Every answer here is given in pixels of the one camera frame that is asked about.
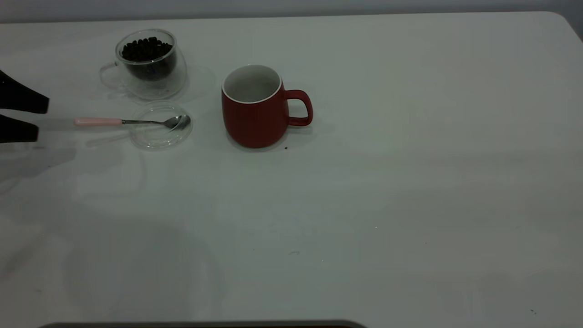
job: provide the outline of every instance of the spoon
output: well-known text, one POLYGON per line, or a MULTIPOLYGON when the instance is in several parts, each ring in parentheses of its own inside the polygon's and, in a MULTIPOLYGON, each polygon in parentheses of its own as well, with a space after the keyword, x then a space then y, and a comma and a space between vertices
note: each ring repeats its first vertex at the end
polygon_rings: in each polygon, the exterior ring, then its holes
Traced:
POLYGON ((160 124, 169 129, 183 129, 190 124, 190 116, 180 115, 169 118, 164 122, 158 121, 135 121, 122 120, 120 118, 100 118, 100 117, 78 117, 75 119, 75 125, 78 127, 103 127, 108 125, 123 124, 160 124))

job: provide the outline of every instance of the pink spoon handle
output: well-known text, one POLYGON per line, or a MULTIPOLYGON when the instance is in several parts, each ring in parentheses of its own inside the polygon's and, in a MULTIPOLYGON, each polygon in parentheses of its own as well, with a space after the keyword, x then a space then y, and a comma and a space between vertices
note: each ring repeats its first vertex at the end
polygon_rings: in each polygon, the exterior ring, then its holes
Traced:
POLYGON ((78 117, 75 119, 75 125, 78 127, 102 127, 121 124, 123 122, 119 118, 78 117))

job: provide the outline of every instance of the glass cup handle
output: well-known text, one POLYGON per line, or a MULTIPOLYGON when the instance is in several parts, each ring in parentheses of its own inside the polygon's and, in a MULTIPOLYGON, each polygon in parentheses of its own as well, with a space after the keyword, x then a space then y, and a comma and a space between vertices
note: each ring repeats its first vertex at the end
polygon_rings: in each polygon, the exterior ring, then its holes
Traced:
POLYGON ((103 85, 105 85, 106 87, 108 87, 110 89, 120 90, 123 87, 123 85, 121 83, 112 83, 103 77, 103 74, 105 73, 105 71, 107 71, 110 68, 114 68, 114 67, 117 67, 117 63, 114 61, 108 62, 107 64, 103 65, 103 67, 101 67, 99 69, 99 80, 103 83, 103 85))

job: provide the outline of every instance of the red mug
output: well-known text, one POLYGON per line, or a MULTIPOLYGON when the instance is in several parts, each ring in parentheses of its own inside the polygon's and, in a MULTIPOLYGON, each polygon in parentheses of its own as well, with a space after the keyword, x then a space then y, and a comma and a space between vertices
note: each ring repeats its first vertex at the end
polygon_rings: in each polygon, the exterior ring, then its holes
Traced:
POLYGON ((277 142, 288 125, 303 127, 314 113, 308 95, 301 90, 285 90, 282 77, 262 65, 247 65, 231 72, 223 81, 223 120, 229 135, 249 148, 277 142), (300 99, 307 117, 290 117, 288 99, 300 99))

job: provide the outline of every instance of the glass saucer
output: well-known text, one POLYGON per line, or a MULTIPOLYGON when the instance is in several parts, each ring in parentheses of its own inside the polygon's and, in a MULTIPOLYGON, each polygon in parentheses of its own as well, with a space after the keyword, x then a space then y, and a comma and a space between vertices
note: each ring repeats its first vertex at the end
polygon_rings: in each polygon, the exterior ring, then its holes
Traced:
MULTIPOLYGON (((157 100, 145 104, 137 109, 132 116, 133 120, 164 122, 169 118, 188 115, 179 105, 168 100, 157 100)), ((182 129, 169 129, 158 124, 136 124, 131 126, 131 137, 134 145, 146 150, 168 149, 183 142, 192 131, 194 119, 182 129)))

